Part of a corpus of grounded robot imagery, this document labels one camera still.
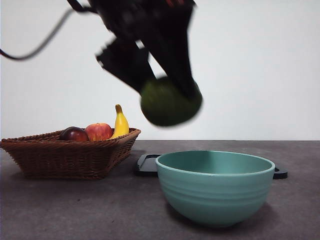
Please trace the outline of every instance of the teal ceramic bowl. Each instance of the teal ceramic bowl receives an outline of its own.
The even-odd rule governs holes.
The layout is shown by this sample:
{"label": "teal ceramic bowl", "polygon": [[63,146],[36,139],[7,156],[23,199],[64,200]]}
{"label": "teal ceramic bowl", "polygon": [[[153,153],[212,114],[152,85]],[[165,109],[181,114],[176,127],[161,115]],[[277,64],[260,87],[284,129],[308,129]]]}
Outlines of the teal ceramic bowl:
{"label": "teal ceramic bowl", "polygon": [[266,201],[275,164],[226,151],[182,151],[155,160],[161,189],[180,214],[201,225],[228,227]]}

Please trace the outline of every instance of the bowl rim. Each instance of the bowl rim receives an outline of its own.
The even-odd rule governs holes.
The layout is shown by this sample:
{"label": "bowl rim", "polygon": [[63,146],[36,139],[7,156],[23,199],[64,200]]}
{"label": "bowl rim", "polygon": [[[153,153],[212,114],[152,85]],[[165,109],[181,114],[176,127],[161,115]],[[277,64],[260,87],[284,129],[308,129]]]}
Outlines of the bowl rim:
{"label": "bowl rim", "polygon": [[[264,160],[264,161],[270,163],[271,167],[268,168],[268,169],[262,170],[262,171],[247,172],[247,173],[208,173],[208,172],[197,172],[197,171],[182,170],[182,169],[179,169],[179,168],[174,168],[174,167],[170,167],[170,166],[164,165],[161,162],[159,162],[160,158],[165,157],[167,155],[178,154],[178,153],[189,153],[189,152],[213,152],[213,153],[236,154],[236,155],[254,157],[254,158],[261,159],[261,160]],[[234,152],[234,151],[217,151],[217,150],[187,150],[187,151],[168,152],[168,153],[164,153],[164,154],[156,157],[155,163],[159,167],[162,167],[164,169],[168,169],[168,170],[171,170],[171,171],[179,172],[179,173],[192,174],[192,175],[201,175],[201,176],[219,176],[219,177],[241,177],[241,176],[260,175],[260,174],[264,174],[264,173],[268,173],[268,172],[274,171],[275,167],[276,167],[274,162],[272,162],[269,159],[266,159],[264,157],[261,157],[261,156],[256,156],[256,155],[247,154],[247,153],[241,153],[241,152]]]}

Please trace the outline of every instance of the green fruit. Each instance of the green fruit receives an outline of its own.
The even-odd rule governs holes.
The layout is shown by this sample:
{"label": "green fruit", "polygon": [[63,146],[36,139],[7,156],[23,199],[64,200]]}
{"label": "green fruit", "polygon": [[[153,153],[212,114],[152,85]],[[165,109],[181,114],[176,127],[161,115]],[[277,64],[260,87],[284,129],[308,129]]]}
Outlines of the green fruit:
{"label": "green fruit", "polygon": [[149,122],[162,127],[191,119],[202,104],[202,95],[196,83],[195,86],[195,97],[188,99],[168,77],[148,81],[140,91],[142,113]]}

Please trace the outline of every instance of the basket rim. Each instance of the basket rim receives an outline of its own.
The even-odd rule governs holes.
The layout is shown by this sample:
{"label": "basket rim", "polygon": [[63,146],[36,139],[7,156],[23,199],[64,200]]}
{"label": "basket rim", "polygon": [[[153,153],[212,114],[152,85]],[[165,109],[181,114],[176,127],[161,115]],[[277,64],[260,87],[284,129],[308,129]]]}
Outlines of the basket rim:
{"label": "basket rim", "polygon": [[92,144],[101,144],[101,143],[106,143],[106,142],[118,142],[120,140],[127,139],[128,137],[131,136],[136,136],[141,133],[141,130],[138,128],[130,127],[129,128],[129,133],[125,135],[118,136],[116,138],[112,139],[107,139],[107,140],[100,140],[100,141],[75,141],[75,140],[37,140],[36,138],[41,138],[44,136],[49,136],[49,135],[59,135],[63,130],[58,130],[58,131],[53,131],[53,132],[48,132],[48,133],[42,133],[42,134],[36,134],[36,135],[29,135],[29,136],[21,136],[21,137],[15,137],[15,138],[3,138],[0,142],[0,148],[3,143],[48,143],[48,144],[67,144],[67,143],[72,143],[72,144],[83,144],[83,143],[92,143]]}

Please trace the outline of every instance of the black tray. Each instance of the black tray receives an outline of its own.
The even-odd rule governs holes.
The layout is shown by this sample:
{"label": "black tray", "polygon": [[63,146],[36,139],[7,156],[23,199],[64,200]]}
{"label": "black tray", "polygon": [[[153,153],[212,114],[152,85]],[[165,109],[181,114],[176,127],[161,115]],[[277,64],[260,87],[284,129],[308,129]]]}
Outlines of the black tray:
{"label": "black tray", "polygon": [[[156,158],[161,154],[143,154],[138,159],[135,167],[135,174],[139,176],[158,176]],[[282,166],[276,164],[273,179],[286,179],[288,171]]]}

